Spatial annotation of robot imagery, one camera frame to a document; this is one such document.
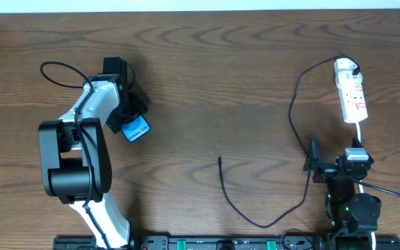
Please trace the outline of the blue Samsung Galaxy smartphone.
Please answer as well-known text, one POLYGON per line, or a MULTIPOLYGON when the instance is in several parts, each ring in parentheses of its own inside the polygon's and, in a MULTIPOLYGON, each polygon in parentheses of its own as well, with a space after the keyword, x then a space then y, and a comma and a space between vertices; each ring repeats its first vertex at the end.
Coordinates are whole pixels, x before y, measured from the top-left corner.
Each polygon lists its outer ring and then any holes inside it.
POLYGON ((121 130, 125 138, 130 143, 134 143, 135 141, 146 135, 151 130, 151 126, 149 125, 147 120, 142 115, 140 115, 132 122, 123 124, 121 130))

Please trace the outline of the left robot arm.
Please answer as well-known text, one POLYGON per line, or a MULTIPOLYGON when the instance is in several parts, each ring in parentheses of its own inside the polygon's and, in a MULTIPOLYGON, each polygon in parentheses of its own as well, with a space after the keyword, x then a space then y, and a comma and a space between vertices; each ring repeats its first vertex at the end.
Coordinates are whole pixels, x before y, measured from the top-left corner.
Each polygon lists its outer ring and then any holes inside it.
POLYGON ((132 90, 133 68, 120 57, 106 57, 101 73, 81 74, 76 103, 56 120, 39 125, 45 192, 75 210, 92 236, 58 236, 54 249, 140 249, 140 238, 110 193, 113 169, 104 127, 136 142, 150 132, 146 104, 132 90))

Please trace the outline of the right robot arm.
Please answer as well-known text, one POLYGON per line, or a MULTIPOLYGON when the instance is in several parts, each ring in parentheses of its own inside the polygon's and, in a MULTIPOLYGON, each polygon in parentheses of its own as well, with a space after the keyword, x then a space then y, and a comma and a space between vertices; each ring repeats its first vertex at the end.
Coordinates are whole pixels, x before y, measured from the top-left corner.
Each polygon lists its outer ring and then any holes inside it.
POLYGON ((319 159, 317 141, 311 138, 303 169, 313 173, 314 183, 324 183, 328 192, 326 215, 332 231, 314 240, 316 249, 377 249, 375 232, 381 214, 381 200, 355 186, 367 176, 374 163, 357 138, 334 163, 319 159))

